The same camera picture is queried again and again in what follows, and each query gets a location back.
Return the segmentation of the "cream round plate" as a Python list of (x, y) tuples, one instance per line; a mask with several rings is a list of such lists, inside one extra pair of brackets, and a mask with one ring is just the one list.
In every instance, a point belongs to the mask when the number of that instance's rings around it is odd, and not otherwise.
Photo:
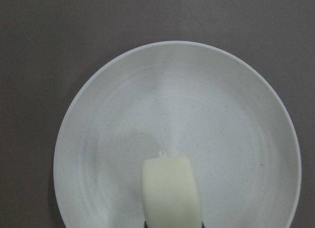
[(141, 228), (144, 160), (184, 155), (207, 228), (288, 228), (301, 188), (292, 120), (273, 88), (221, 49), (165, 41), (108, 62), (60, 127), (54, 187), (68, 228)]

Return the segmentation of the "pale white bun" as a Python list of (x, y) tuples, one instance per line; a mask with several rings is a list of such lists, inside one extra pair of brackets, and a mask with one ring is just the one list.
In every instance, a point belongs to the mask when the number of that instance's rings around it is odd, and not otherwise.
[(148, 228), (201, 228), (200, 192), (187, 157), (145, 160), (141, 184), (142, 207)]

